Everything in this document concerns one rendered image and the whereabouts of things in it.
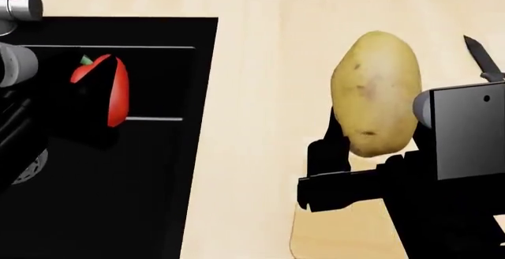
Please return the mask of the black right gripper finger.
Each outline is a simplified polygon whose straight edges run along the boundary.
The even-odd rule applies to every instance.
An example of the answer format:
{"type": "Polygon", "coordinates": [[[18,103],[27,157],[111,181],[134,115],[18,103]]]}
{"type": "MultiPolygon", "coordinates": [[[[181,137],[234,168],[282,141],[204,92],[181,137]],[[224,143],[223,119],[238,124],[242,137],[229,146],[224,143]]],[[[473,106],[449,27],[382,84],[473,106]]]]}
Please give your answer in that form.
{"type": "Polygon", "coordinates": [[[413,133],[413,140],[417,149],[421,152],[429,152],[433,149],[433,132],[430,128],[418,122],[413,133]]]}
{"type": "Polygon", "coordinates": [[[349,138],[343,135],[342,128],[331,109],[324,137],[308,146],[307,175],[351,171],[349,152],[349,138]]]}

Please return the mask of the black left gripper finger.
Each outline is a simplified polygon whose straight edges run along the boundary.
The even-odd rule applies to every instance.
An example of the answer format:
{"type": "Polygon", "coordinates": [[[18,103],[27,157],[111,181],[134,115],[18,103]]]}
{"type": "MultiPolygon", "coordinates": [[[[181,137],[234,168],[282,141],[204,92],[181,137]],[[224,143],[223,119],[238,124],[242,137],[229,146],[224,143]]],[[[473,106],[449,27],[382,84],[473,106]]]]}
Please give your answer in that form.
{"type": "Polygon", "coordinates": [[[84,116],[99,128],[108,127],[110,95],[114,85],[118,62],[108,55],[101,62],[95,60],[90,70],[74,84],[84,106],[84,116]]]}

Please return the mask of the red bell pepper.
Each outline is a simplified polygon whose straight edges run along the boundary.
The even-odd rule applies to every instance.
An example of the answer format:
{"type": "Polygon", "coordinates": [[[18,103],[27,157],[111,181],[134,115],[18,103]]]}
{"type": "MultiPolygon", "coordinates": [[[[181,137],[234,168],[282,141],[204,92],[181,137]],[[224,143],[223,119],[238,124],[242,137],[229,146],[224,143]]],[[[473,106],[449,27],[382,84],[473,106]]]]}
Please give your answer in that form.
{"type": "MultiPolygon", "coordinates": [[[[104,54],[95,60],[101,62],[106,56],[112,54],[104,54]]],[[[112,88],[112,93],[110,95],[110,111],[108,115],[108,126],[114,128],[123,123],[129,113],[129,76],[126,70],[125,64],[121,59],[115,57],[118,65],[114,79],[114,85],[112,88]]],[[[89,57],[84,55],[81,58],[81,65],[78,66],[72,73],[70,78],[71,83],[75,83],[84,74],[86,74],[91,65],[95,64],[95,60],[91,60],[89,57]]]]}

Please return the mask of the yellow-brown potato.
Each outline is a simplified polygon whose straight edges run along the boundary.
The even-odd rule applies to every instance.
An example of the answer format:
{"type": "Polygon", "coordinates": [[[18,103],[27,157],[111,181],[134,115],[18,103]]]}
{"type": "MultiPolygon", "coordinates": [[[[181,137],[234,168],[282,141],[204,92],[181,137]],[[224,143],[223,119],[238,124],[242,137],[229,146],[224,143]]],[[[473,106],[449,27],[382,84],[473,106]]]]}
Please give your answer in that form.
{"type": "Polygon", "coordinates": [[[412,48],[383,31],[358,38],[331,76],[333,112],[350,151],[370,158],[404,149],[417,119],[421,71],[412,48]]]}

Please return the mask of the light wooden cutting board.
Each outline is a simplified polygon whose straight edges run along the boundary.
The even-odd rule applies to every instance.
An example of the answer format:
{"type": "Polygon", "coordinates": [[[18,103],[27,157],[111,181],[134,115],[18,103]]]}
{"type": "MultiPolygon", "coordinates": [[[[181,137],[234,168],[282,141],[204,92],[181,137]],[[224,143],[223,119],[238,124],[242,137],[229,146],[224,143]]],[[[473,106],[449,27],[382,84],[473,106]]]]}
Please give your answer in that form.
{"type": "Polygon", "coordinates": [[[295,259],[408,259],[380,199],[327,212],[296,207],[290,252],[295,259]]]}

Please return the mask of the round metal sink drain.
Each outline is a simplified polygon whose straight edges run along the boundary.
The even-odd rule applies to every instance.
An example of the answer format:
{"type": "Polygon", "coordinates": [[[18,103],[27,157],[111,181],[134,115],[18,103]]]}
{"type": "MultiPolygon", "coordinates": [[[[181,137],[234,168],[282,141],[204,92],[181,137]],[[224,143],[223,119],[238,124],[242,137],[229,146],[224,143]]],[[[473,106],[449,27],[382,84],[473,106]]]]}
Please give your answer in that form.
{"type": "Polygon", "coordinates": [[[18,185],[22,182],[27,182],[28,180],[34,178],[41,170],[46,166],[48,160],[48,150],[44,149],[39,156],[33,161],[30,166],[28,166],[23,173],[21,173],[18,178],[12,183],[12,185],[18,185]]]}

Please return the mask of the black kitchen sink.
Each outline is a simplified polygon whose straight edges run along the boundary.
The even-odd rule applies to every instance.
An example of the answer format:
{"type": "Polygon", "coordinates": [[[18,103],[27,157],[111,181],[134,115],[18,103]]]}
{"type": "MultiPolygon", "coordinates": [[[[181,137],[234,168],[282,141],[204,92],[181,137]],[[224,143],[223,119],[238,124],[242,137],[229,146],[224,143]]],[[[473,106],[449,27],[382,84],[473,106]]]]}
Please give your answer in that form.
{"type": "Polygon", "coordinates": [[[109,151],[53,138],[49,163],[0,197],[0,259],[178,259],[218,20],[48,17],[5,38],[51,56],[113,54],[129,118],[109,151]]]}

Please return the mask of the black knife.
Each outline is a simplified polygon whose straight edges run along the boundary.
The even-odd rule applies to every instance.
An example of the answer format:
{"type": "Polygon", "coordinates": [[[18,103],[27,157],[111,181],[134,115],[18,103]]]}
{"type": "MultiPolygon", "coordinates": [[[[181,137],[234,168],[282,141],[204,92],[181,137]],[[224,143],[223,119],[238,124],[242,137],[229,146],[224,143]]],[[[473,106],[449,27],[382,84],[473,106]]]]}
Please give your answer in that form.
{"type": "Polygon", "coordinates": [[[490,83],[505,81],[505,73],[495,64],[483,45],[477,40],[463,36],[468,52],[481,69],[481,78],[490,83]]]}

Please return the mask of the silver faucet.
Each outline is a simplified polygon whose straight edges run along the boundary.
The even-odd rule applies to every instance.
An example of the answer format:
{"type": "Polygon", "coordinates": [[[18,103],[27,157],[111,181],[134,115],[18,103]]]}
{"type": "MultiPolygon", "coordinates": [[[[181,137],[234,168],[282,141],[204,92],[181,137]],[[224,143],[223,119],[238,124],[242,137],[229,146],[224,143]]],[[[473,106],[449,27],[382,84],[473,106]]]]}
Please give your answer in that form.
{"type": "Polygon", "coordinates": [[[19,21],[41,21],[42,0],[0,0],[0,36],[7,36],[19,21]]]}

